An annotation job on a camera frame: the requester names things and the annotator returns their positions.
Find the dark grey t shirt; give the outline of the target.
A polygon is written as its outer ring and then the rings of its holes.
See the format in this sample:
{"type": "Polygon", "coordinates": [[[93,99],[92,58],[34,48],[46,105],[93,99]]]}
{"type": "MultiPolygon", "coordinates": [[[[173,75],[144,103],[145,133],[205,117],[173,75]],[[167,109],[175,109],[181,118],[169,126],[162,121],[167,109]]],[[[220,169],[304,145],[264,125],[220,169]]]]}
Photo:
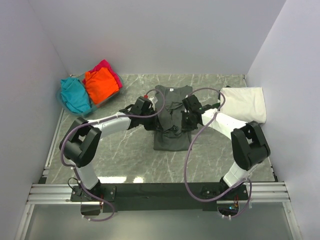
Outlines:
{"type": "Polygon", "coordinates": [[[165,87],[157,85],[155,107],[163,110],[158,115],[160,129],[154,131],[153,149],[156,151],[187,151],[191,143],[191,133],[182,131],[182,100],[193,91],[191,86],[165,87]]]}

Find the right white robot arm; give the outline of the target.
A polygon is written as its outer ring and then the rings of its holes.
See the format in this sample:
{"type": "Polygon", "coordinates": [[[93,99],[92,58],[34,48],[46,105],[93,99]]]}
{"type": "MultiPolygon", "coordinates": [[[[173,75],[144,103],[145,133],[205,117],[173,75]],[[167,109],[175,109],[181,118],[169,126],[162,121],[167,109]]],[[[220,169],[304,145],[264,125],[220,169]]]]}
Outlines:
{"type": "Polygon", "coordinates": [[[248,178],[257,165],[270,156],[271,150],[256,121],[245,122],[226,115],[211,105],[201,105],[195,95],[182,100],[185,110],[182,114],[182,129],[192,131],[202,125],[211,128],[231,141],[234,162],[220,179],[220,189],[225,192],[234,189],[248,178]]]}

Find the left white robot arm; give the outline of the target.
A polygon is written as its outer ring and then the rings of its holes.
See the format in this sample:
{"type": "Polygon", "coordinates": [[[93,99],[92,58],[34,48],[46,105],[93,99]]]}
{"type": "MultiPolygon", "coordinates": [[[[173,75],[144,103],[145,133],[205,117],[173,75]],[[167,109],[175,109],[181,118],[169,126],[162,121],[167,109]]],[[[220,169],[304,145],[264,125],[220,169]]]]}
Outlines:
{"type": "Polygon", "coordinates": [[[134,104],[105,118],[86,120],[77,118],[60,142],[60,161],[74,170],[78,185],[88,195],[103,196],[101,182],[91,161],[95,157],[102,138],[143,125],[148,131],[157,126],[158,114],[163,107],[155,104],[147,95],[140,96],[134,104]]]}

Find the orange t shirt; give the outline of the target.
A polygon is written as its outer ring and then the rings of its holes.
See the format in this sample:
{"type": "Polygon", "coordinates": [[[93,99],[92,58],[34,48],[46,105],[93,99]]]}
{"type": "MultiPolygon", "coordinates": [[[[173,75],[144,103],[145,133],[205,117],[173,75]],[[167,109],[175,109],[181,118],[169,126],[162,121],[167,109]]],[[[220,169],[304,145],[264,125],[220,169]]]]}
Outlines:
{"type": "Polygon", "coordinates": [[[102,103],[111,95],[117,93],[120,87],[106,67],[102,67],[99,71],[84,74],[85,89],[95,105],[102,103]]]}

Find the folded white t shirt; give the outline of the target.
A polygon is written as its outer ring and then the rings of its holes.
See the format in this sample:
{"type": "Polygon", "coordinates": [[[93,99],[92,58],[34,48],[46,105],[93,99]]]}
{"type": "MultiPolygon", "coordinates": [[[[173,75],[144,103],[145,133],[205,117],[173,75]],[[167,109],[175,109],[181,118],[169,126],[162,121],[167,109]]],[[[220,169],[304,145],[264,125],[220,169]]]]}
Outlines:
{"type": "Polygon", "coordinates": [[[261,87],[223,87],[225,103],[220,112],[240,121],[265,124],[267,111],[261,87]]]}

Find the pink t shirt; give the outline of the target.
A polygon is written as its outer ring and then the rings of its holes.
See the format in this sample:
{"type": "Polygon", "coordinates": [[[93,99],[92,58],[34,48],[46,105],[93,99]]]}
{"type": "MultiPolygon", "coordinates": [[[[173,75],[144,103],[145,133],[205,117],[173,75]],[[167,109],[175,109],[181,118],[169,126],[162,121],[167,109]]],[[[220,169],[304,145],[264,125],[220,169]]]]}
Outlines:
{"type": "Polygon", "coordinates": [[[113,70],[113,68],[111,67],[111,65],[109,64],[109,62],[105,59],[101,60],[93,69],[93,72],[97,72],[99,71],[101,68],[106,68],[110,74],[113,76],[113,78],[115,79],[115,81],[118,84],[118,87],[121,89],[123,87],[123,82],[120,79],[120,77],[118,76],[118,74],[113,70]]]}

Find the clear plastic basket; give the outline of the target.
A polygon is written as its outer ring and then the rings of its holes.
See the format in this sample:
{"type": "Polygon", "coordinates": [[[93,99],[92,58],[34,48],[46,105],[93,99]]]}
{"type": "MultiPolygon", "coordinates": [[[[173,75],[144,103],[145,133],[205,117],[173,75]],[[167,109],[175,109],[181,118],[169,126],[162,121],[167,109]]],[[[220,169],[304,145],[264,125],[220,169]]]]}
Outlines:
{"type": "MultiPolygon", "coordinates": [[[[85,74],[82,75],[75,75],[75,74],[70,74],[69,77],[71,77],[72,79],[74,78],[78,78],[78,79],[82,79],[84,78],[85,74]]],[[[122,79],[122,77],[116,73],[116,76],[119,78],[120,83],[122,84],[122,86],[124,86],[124,81],[122,79]]],[[[67,105],[63,102],[62,96],[61,96],[61,87],[57,90],[55,96],[57,99],[57,102],[62,106],[62,108],[69,114],[77,116],[77,117],[87,117],[92,115],[93,112],[95,112],[96,110],[98,110],[98,108],[100,108],[101,106],[105,105],[109,100],[111,100],[112,98],[114,98],[115,96],[119,95],[122,92],[122,87],[119,88],[119,91],[114,93],[113,95],[109,96],[108,98],[106,98],[104,101],[102,101],[99,104],[94,104],[93,101],[89,98],[90,101],[90,109],[82,112],[82,113],[74,113],[71,110],[69,110],[67,108],[67,105]]]]}

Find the teal t shirt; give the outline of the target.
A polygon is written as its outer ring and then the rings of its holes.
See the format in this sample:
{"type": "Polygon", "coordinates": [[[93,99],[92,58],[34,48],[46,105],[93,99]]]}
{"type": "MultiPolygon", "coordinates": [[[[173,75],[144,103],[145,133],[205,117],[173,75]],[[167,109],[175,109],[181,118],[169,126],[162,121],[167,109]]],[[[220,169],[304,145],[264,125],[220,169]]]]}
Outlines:
{"type": "Polygon", "coordinates": [[[83,114],[91,109],[89,95],[82,82],[75,77],[60,80],[62,102],[71,112],[83,114]]]}

